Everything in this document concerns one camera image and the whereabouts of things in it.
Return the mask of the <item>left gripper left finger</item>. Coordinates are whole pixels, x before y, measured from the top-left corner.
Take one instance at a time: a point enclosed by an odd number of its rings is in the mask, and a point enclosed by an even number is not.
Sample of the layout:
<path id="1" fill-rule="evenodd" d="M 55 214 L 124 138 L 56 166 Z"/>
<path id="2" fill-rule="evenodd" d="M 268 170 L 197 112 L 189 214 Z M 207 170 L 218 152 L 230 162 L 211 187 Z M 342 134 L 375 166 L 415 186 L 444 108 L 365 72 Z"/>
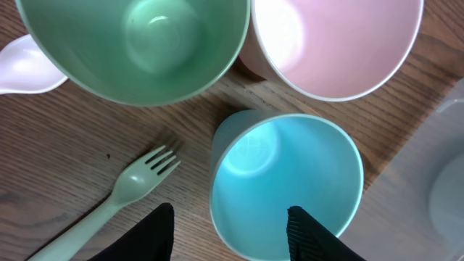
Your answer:
<path id="1" fill-rule="evenodd" d="M 170 261 L 175 212 L 162 203 L 116 242 L 88 261 Z"/>

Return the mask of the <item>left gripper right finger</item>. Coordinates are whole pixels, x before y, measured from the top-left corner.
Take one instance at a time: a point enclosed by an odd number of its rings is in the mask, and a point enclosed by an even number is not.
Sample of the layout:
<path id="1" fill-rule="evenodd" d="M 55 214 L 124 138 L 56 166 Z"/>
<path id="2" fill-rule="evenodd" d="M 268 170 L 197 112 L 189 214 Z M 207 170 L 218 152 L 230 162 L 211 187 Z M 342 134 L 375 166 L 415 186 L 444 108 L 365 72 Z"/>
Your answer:
<path id="1" fill-rule="evenodd" d="M 291 261 L 365 261 L 299 206 L 288 208 Z"/>

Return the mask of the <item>blue cup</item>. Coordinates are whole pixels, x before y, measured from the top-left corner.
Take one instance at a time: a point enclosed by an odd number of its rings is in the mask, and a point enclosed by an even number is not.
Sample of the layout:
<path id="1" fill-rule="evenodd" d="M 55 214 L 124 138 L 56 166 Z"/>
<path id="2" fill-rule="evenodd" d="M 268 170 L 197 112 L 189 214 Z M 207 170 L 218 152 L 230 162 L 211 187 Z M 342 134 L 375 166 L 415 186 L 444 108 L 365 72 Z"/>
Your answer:
<path id="1" fill-rule="evenodd" d="M 298 206 L 340 236 L 360 205 L 364 169 L 337 124 L 302 113 L 244 110 L 212 140 L 210 214 L 224 244 L 248 260 L 287 260 L 287 211 Z"/>

